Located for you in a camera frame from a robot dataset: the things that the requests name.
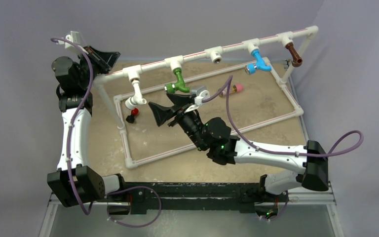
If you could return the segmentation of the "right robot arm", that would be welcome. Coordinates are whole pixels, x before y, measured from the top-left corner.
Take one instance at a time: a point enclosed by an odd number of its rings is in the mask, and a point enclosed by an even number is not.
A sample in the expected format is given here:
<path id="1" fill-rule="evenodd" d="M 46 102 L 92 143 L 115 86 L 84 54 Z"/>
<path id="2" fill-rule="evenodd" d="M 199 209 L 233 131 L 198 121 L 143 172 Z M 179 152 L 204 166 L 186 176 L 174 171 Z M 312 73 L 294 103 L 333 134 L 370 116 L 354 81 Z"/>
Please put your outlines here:
<path id="1" fill-rule="evenodd" d="M 317 141 L 308 140 L 305 145 L 282 146 L 253 141 L 244 141 L 232 135 L 231 128 L 215 117 L 203 123 L 198 110 L 192 109 L 195 96 L 168 93 L 173 103 L 165 107 L 149 102 L 157 126 L 167 123 L 179 125 L 199 151 L 220 165 L 262 164 L 283 168 L 276 175 L 263 175 L 257 194 L 269 201 L 283 191 L 303 187 L 325 192 L 329 189 L 328 156 Z"/>

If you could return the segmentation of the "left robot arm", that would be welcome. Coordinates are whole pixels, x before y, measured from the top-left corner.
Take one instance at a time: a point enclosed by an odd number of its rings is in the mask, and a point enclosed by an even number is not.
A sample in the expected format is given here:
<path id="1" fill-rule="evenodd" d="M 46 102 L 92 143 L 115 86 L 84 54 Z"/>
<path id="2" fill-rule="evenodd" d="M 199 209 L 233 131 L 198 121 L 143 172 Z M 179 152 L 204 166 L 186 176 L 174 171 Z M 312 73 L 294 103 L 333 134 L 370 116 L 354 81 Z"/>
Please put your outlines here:
<path id="1" fill-rule="evenodd" d="M 64 207 L 94 202 L 108 194 L 116 202 L 127 197 L 120 175 L 102 177 L 89 166 L 87 141 L 93 97 L 88 91 L 90 76 L 107 74 L 120 57 L 87 45 L 75 62 L 67 56 L 55 59 L 51 68 L 59 82 L 56 94 L 63 120 L 63 140 L 57 170 L 47 176 L 48 186 Z"/>

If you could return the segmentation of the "white pvc pipe frame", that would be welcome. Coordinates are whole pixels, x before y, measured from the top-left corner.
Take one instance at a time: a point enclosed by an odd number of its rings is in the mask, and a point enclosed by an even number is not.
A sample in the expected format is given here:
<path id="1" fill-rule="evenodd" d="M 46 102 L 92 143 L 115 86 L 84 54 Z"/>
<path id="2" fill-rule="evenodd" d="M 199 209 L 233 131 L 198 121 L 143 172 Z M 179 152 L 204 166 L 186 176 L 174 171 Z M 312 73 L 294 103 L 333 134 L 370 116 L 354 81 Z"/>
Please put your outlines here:
<path id="1" fill-rule="evenodd" d="M 286 44 L 292 42 L 294 44 L 296 51 L 299 53 L 301 57 L 304 54 L 305 50 L 307 49 L 309 43 L 317 35 L 318 31 L 319 31 L 319 28 L 317 26 L 309 26 L 307 28 L 293 31 L 293 32 L 288 31 L 288 32 L 278 33 L 276 35 L 261 38 L 261 39 L 258 39 L 258 38 L 249 39 L 240 43 L 231 44 L 227 46 L 216 46 L 216 47 L 208 48 L 201 52 L 197 52 L 197 53 L 193 53 L 189 55 L 179 55 L 179 56 L 165 58 L 161 61 L 152 62 L 152 63 L 148 63 L 144 65 L 134 65 L 130 67 L 125 67 L 119 71 L 110 72 L 108 74 L 102 74 L 102 75 L 97 76 L 94 80 L 97 91 L 99 92 L 107 109 L 110 111 L 110 113 L 114 117 L 117 123 L 117 127 L 119 129 L 121 138 L 122 138 L 126 167 L 129 169 L 133 169 L 143 164 L 147 164 L 147 163 L 157 161 L 163 158 L 168 158 L 170 156 L 181 154 L 183 152 L 195 149 L 195 145 L 186 145 L 186 146 L 175 148 L 175 149 L 172 149 L 160 154 L 156 154 L 154 156 L 150 156 L 150 157 L 143 158 L 140 160 L 134 160 L 130 153 L 126 125 L 125 125 L 124 116 L 121 110 L 121 102 L 122 101 L 125 102 L 129 97 L 133 96 L 134 91 L 130 93 L 126 93 L 126 94 L 119 94 L 115 96 L 113 99 L 110 99 L 107 91 L 104 88 L 104 85 L 106 83 L 113 81 L 115 79 L 126 78 L 129 80 L 129 78 L 134 78 L 134 77 L 139 78 L 141 81 L 141 75 L 143 73 L 150 72 L 157 69 L 162 69 L 162 68 L 170 68 L 172 71 L 175 68 L 182 68 L 182 65 L 184 63 L 200 60 L 204 58 L 209 58 L 211 59 L 212 63 L 218 64 L 221 62 L 222 55 L 225 53 L 234 52 L 238 50 L 247 50 L 249 54 L 251 55 L 251 52 L 253 50 L 255 49 L 260 50 L 261 45 L 274 43 L 274 42 L 279 42 L 284 47 Z M 291 91 L 289 90 L 287 86 L 288 79 L 291 76 L 291 73 L 293 72 L 294 68 L 296 67 L 293 67 L 290 61 L 288 69 L 286 70 L 285 74 L 282 77 L 280 77 L 279 74 L 271 65 L 270 60 L 267 57 L 262 57 L 262 58 L 265 61 L 267 66 L 271 66 L 270 73 L 274 77 L 276 83 L 278 84 L 282 92 L 286 95 L 287 99 L 292 104 L 294 110 L 288 114 L 244 127 L 241 129 L 242 132 L 248 132 L 255 129 L 259 129 L 261 127 L 271 125 L 271 124 L 284 121 L 290 118 L 294 118 L 294 117 L 300 118 L 304 114 L 302 107 L 296 101 L 294 95 L 291 93 Z M 208 77 L 232 72 L 235 70 L 245 68 L 247 64 L 255 63 L 255 62 L 256 60 L 254 59 L 253 61 L 246 62 L 244 64 L 238 64 L 232 67 L 227 67 L 224 69 L 219 69 L 219 70 L 211 71 L 208 73 L 200 74 L 197 76 L 189 77 L 187 79 L 184 79 L 184 81 L 185 83 L 193 82 L 200 79 L 205 79 Z M 142 95 L 144 96 L 145 94 L 155 92 L 155 91 L 160 91 L 162 89 L 164 89 L 164 86 L 160 84 L 160 85 L 149 87 L 146 89 L 141 89 L 141 92 L 142 92 Z"/>

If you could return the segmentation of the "white water faucet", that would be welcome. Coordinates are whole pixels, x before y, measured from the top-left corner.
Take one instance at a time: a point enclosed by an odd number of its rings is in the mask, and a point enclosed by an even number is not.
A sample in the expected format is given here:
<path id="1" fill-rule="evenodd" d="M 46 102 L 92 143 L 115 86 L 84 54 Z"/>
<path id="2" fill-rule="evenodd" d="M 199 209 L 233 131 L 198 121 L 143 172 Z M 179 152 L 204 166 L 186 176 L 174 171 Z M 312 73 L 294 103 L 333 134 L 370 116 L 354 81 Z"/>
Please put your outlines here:
<path id="1" fill-rule="evenodd" d="M 134 95 L 129 97 L 125 101 L 125 105 L 129 110 L 135 109 L 138 105 L 145 105 L 147 103 L 146 99 L 143 98 L 141 88 L 140 88 L 140 79 L 139 78 L 129 78 L 129 82 L 133 86 Z"/>

